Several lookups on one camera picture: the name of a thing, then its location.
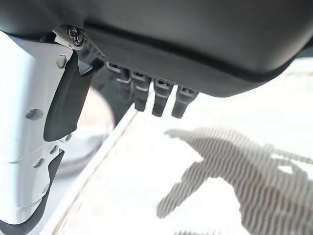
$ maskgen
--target bolt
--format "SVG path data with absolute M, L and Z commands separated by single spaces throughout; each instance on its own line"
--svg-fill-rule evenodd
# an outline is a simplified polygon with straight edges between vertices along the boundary
M 67 63 L 67 57 L 65 55 L 59 55 L 56 63 L 59 69 L 64 68 L 65 64 Z
M 75 38 L 78 35 L 78 31 L 77 31 L 77 29 L 75 27 L 69 27 L 68 31 L 67 31 L 67 34 L 68 34 L 69 37 Z

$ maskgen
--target black grip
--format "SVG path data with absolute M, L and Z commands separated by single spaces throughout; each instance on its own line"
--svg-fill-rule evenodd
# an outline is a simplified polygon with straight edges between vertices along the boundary
M 59 140 L 76 130 L 93 71 L 80 75 L 78 56 L 74 51 L 66 64 L 45 121 L 45 141 Z

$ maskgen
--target curved edge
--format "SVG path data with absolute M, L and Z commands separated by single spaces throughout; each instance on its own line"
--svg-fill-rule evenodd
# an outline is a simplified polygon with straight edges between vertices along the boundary
M 49 176 L 50 176 L 50 185 L 49 188 L 47 190 L 47 193 L 45 194 L 45 196 L 43 196 L 43 199 L 41 201 L 41 203 L 39 204 L 39 206 L 37 207 L 37 209 L 35 210 L 35 212 L 32 214 L 32 216 L 25 221 L 22 224 L 7 224 L 3 221 L 0 220 L 0 230 L 5 234 L 5 235 L 26 235 L 28 234 L 30 231 L 32 231 L 32 229 L 38 224 L 38 222 L 41 220 L 44 211 L 45 211 L 45 206 L 47 203 L 47 199 L 50 193 L 50 188 L 51 185 L 53 183 L 55 174 L 57 172 L 57 169 L 60 165 L 60 162 L 62 160 L 62 157 L 64 155 L 64 151 L 62 151 L 55 159 L 53 159 L 51 161 L 51 163 L 48 166 L 48 170 L 49 170 Z

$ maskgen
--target screw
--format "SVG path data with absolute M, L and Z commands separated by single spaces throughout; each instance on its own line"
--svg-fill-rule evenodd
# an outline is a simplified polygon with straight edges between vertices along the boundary
M 67 63 L 67 57 L 65 55 L 59 55 L 56 63 L 59 69 L 64 68 L 65 64 Z

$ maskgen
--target hole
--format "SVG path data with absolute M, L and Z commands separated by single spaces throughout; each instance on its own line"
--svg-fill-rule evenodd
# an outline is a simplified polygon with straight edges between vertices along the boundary
M 184 87 L 181 89 L 181 91 L 186 92 L 186 93 L 189 93 L 189 94 L 195 93 L 195 91 L 193 91 L 193 90 L 191 90 L 191 89 L 188 89 L 188 88 L 184 88 Z
M 65 138 L 65 141 L 69 141 L 72 138 L 72 133 L 68 134 L 67 137 Z
M 138 72 L 134 72 L 134 75 L 136 75 L 137 77 L 143 77 L 143 74 L 138 73 Z
M 163 85 L 163 86 L 167 86 L 167 87 L 170 85 L 167 82 L 163 82 L 161 80 L 158 80 L 157 83 L 160 84 L 160 85 Z
M 38 168 L 40 167 L 43 163 L 44 163 L 44 159 L 43 158 L 40 158 L 38 159 L 34 164 L 33 164 L 33 168 Z
M 111 63 L 110 63 L 110 66 L 111 66 L 112 68 L 120 69 L 120 66 L 115 65 L 115 64 L 111 64 Z
M 30 119 L 32 121 L 39 120 L 43 117 L 44 113 L 40 109 L 32 109 L 29 110 L 28 113 L 26 114 L 26 118 Z
M 53 146 L 52 149 L 50 150 L 49 154 L 54 154 L 57 151 L 57 149 L 58 149 L 57 145 Z

